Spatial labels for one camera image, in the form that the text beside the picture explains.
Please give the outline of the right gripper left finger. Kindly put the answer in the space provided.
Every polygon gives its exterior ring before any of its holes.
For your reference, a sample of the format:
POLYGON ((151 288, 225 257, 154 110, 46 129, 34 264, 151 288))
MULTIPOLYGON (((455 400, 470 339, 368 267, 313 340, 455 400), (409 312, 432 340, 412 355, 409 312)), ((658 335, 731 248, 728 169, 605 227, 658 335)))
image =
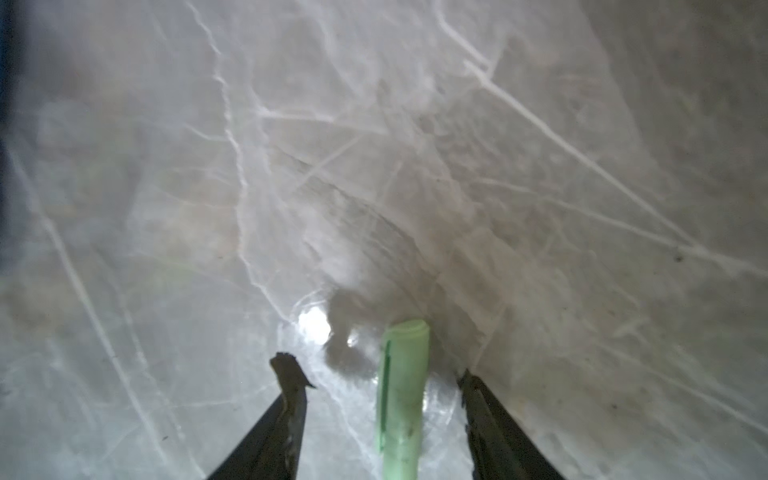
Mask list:
POLYGON ((277 353, 270 365, 280 395, 210 475, 212 479, 296 478, 308 407, 307 390, 312 384, 290 353, 277 353))

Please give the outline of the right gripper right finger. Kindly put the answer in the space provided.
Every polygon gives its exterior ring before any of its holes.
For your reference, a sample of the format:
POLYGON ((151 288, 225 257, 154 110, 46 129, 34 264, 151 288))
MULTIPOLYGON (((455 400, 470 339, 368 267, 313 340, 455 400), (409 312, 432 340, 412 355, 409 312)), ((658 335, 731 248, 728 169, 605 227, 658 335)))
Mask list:
POLYGON ((458 380, 475 480, 563 480, 485 382, 470 371, 458 380))

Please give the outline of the green pen cap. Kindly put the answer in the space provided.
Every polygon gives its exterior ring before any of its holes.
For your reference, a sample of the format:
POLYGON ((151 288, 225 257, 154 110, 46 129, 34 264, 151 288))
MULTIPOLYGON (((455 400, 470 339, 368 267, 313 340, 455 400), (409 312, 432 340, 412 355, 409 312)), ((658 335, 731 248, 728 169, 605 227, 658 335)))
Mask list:
POLYGON ((376 413, 384 479, 418 477, 429 352, 430 327, 422 319, 394 324, 384 333, 376 413))

